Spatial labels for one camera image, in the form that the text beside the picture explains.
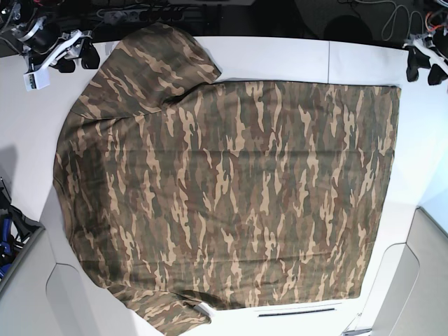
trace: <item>black cable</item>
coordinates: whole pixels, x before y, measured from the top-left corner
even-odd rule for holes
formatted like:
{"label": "black cable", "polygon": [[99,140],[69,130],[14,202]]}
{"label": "black cable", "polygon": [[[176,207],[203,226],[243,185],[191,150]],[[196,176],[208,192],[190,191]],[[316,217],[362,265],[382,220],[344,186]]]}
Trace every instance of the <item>black cable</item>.
{"label": "black cable", "polygon": [[356,14],[358,19],[361,19],[361,15],[355,9],[355,7],[358,5],[358,3],[356,1],[354,1],[354,0],[345,0],[345,1],[337,0],[337,2],[341,5],[350,5],[350,9]]}

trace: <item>shirt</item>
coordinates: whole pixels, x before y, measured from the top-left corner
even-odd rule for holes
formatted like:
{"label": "shirt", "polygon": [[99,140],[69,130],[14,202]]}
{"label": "shirt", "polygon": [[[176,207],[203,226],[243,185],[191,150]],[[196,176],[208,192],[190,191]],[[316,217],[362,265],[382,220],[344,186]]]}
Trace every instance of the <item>shirt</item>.
{"label": "shirt", "polygon": [[208,323],[200,302],[359,296],[389,183],[398,88],[219,76],[191,36],[142,29],[86,87],[57,145],[80,264],[166,335]]}

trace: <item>white table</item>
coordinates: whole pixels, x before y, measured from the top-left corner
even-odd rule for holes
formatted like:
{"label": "white table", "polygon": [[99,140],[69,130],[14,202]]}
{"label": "white table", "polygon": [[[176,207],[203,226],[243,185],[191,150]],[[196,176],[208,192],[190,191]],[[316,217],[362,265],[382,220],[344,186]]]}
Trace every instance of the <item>white table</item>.
{"label": "white table", "polygon": [[[312,315],[257,319],[256,311],[265,310],[263,308],[218,312],[211,325],[203,325],[188,334],[271,335],[300,330],[301,335],[338,336],[358,313],[363,315],[357,328],[370,328],[395,274],[414,210],[441,188],[448,188],[448,178],[440,178],[440,183],[431,182],[438,176],[436,169],[448,148],[447,82],[429,87],[426,84],[428,71],[420,70],[420,79],[408,83],[405,76],[407,53],[402,50],[289,38],[200,37],[197,40],[222,71],[219,81],[261,79],[398,85],[402,94],[391,181],[360,297],[317,303],[337,308],[331,314],[318,315],[318,319]],[[112,47],[112,43],[97,46],[102,61]],[[0,59],[0,165],[13,181],[14,205],[37,220],[52,188],[53,160],[60,129],[71,105],[95,71],[77,68],[69,75],[52,71],[51,86],[33,92],[25,91],[22,79],[25,71],[25,62],[20,57]],[[110,320],[110,315],[119,316],[117,309],[122,308],[111,303],[111,298],[95,288],[83,273],[64,238],[54,190],[50,195],[50,205],[41,220],[48,229],[55,259],[52,263],[73,265],[80,272],[100,333],[119,335],[126,330],[132,335],[128,328],[131,323],[135,335],[147,335],[151,329],[134,315],[127,321],[118,317],[115,322]],[[294,304],[277,308],[309,306]]]}

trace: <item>shirt sleeve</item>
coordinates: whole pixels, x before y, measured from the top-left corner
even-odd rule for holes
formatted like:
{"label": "shirt sleeve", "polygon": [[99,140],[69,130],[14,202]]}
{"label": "shirt sleeve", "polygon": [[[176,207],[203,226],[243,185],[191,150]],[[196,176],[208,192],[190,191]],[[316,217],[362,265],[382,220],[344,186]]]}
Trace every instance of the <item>shirt sleeve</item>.
{"label": "shirt sleeve", "polygon": [[180,335],[201,324],[210,323],[208,316],[193,309],[194,302],[174,293],[118,284],[108,290],[164,335]]}
{"label": "shirt sleeve", "polygon": [[161,112],[162,106],[220,71],[191,36],[153,24],[127,36],[90,81],[72,111],[87,119]]}

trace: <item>black object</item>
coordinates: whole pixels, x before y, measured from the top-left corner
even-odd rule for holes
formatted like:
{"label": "black object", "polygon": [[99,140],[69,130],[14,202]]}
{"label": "black object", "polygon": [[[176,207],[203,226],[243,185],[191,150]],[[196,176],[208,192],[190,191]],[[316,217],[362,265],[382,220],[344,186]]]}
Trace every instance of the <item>black object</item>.
{"label": "black object", "polygon": [[23,43],[36,52],[44,54],[56,44],[59,36],[60,29],[56,24],[46,24],[42,29],[38,29],[28,40],[23,41]]}
{"label": "black object", "polygon": [[429,71],[428,84],[429,85],[439,85],[442,81],[448,78],[448,75],[438,64],[434,64]]}
{"label": "black object", "polygon": [[323,33],[323,39],[338,42],[369,44],[372,32],[359,17],[343,15],[331,20]]}
{"label": "black object", "polygon": [[305,24],[294,0],[257,0],[250,13],[257,36],[319,39]]}
{"label": "black object", "polygon": [[269,314],[260,314],[260,315],[258,315],[258,317],[302,315],[302,314],[312,314],[312,313],[321,313],[321,312],[331,312],[333,310],[336,310],[336,309],[335,308],[324,308],[324,309],[315,309],[315,310],[307,310],[307,311],[290,311],[288,313],[269,313]]}
{"label": "black object", "polygon": [[61,74],[71,74],[75,71],[76,64],[72,59],[61,58],[54,66]]}
{"label": "black object", "polygon": [[433,37],[434,46],[439,52],[448,58],[448,35],[443,34],[444,30],[438,30]]}
{"label": "black object", "polygon": [[21,210],[11,205],[11,197],[9,196],[3,179],[0,180],[0,209],[6,210],[6,216],[14,222],[22,242],[29,238],[39,228],[37,225],[28,224],[27,219]]}
{"label": "black object", "polygon": [[[14,4],[17,6],[19,15],[11,13]],[[7,21],[9,25],[28,22],[32,18],[33,7],[33,0],[0,0],[0,29],[5,28]]]}
{"label": "black object", "polygon": [[80,54],[81,66],[84,69],[98,69],[99,55],[90,41],[86,41]]}
{"label": "black object", "polygon": [[408,82],[415,82],[419,79],[419,68],[430,69],[429,57],[415,47],[409,47],[407,55],[406,77]]}

